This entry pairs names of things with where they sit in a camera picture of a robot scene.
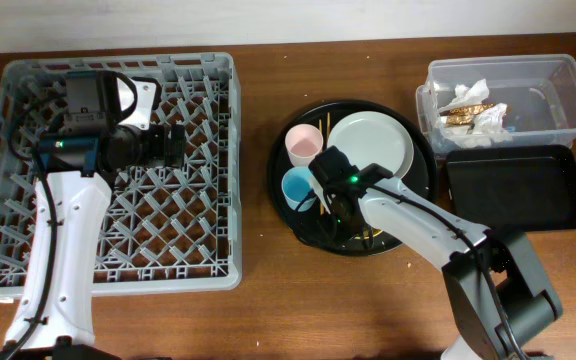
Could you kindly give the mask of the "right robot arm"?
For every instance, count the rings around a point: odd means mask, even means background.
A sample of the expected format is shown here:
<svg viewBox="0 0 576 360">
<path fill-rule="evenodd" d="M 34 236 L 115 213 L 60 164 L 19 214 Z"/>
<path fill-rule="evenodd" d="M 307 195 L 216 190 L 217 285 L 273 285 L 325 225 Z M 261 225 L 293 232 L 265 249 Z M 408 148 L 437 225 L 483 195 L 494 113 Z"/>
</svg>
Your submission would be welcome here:
<svg viewBox="0 0 576 360">
<path fill-rule="evenodd" d="M 373 163 L 352 165 L 336 147 L 309 169 L 337 223 L 369 225 L 438 269 L 459 337 L 444 359 L 525 359 L 523 345 L 563 314 L 558 294 L 526 234 L 453 215 Z"/>
</svg>

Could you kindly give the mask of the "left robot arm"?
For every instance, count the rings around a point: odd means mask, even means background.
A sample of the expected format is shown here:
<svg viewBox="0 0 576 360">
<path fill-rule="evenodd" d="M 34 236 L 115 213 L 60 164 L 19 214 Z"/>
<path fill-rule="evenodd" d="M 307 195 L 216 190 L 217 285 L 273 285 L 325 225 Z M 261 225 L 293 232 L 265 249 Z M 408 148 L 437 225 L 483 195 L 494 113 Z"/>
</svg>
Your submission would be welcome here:
<svg viewBox="0 0 576 360">
<path fill-rule="evenodd" d="M 92 285 L 99 235 L 117 175 L 132 166 L 182 167 L 185 128 L 154 125 L 162 87 L 109 70 L 71 71 L 65 90 L 29 105 L 67 104 L 30 147 L 35 230 L 21 302 L 0 359 L 107 359 L 95 348 Z"/>
</svg>

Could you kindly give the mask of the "white napkin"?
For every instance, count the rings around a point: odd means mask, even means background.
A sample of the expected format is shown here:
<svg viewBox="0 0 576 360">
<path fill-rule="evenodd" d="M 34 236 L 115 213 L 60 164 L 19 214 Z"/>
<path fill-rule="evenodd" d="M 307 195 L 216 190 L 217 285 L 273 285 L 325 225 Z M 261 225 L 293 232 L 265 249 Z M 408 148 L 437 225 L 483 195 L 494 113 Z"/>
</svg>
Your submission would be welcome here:
<svg viewBox="0 0 576 360">
<path fill-rule="evenodd" d="M 459 148 L 491 147 L 494 143 L 512 139 L 504 128 L 504 117 L 509 107 L 506 103 L 487 103 L 490 89 L 486 79 L 471 87 L 459 84 L 455 97 L 448 105 L 437 109 L 438 118 L 433 128 L 444 132 L 444 137 Z"/>
</svg>

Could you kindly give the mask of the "yellow bowl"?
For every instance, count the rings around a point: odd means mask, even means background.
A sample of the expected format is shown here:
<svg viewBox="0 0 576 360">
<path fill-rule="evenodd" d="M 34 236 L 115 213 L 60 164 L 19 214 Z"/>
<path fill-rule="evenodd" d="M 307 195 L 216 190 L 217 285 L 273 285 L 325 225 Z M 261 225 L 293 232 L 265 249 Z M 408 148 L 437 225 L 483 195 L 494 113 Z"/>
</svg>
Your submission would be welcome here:
<svg viewBox="0 0 576 360">
<path fill-rule="evenodd" d="M 363 232 L 363 237 L 365 237 L 365 238 L 369 238 L 370 236 L 377 237 L 381 233 L 382 233 L 381 229 L 376 229 L 376 228 L 365 229 Z"/>
</svg>

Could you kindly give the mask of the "blue cup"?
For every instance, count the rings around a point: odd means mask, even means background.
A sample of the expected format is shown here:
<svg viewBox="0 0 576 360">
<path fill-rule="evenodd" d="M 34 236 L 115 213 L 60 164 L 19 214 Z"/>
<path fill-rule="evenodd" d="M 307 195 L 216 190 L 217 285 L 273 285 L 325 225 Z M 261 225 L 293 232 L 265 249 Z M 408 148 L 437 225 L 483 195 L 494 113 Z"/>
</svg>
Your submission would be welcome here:
<svg viewBox="0 0 576 360">
<path fill-rule="evenodd" d="M 288 207 L 297 212 L 309 210 L 315 202 L 315 195 L 310 181 L 313 179 L 307 167 L 293 167 L 288 170 L 281 181 L 281 190 Z"/>
</svg>

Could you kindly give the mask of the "grey round plate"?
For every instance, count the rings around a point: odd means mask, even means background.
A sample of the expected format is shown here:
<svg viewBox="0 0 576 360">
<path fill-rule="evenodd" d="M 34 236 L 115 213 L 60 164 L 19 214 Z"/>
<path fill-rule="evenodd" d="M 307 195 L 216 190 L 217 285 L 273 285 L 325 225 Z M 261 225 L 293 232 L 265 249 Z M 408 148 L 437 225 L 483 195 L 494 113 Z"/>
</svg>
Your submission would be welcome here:
<svg viewBox="0 0 576 360">
<path fill-rule="evenodd" d="M 333 126 L 327 147 L 336 147 L 360 170 L 373 163 L 403 178 L 412 166 L 411 135 L 394 117 L 376 111 L 361 111 L 342 118 Z"/>
</svg>

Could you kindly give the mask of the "pink cup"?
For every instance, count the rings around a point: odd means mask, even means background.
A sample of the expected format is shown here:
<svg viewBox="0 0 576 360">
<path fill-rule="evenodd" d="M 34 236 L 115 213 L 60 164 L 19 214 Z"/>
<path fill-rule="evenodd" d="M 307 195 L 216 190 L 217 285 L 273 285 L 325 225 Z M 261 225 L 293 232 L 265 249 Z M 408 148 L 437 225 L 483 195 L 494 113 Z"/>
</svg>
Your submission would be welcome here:
<svg viewBox="0 0 576 360">
<path fill-rule="evenodd" d="M 307 166 L 322 150 L 323 135 L 321 131 L 309 124 L 299 124 L 290 128 L 284 144 L 293 166 Z"/>
</svg>

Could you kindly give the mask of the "gold snack wrapper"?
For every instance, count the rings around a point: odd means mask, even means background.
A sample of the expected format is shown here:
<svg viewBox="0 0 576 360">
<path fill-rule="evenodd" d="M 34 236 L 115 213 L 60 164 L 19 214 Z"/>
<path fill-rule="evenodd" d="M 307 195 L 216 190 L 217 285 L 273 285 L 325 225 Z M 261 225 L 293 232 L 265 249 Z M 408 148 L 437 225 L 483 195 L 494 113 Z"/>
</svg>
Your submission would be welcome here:
<svg viewBox="0 0 576 360">
<path fill-rule="evenodd" d="M 477 104 L 454 108 L 443 112 L 440 120 L 446 126 L 469 125 L 477 115 L 493 107 L 494 104 Z"/>
</svg>

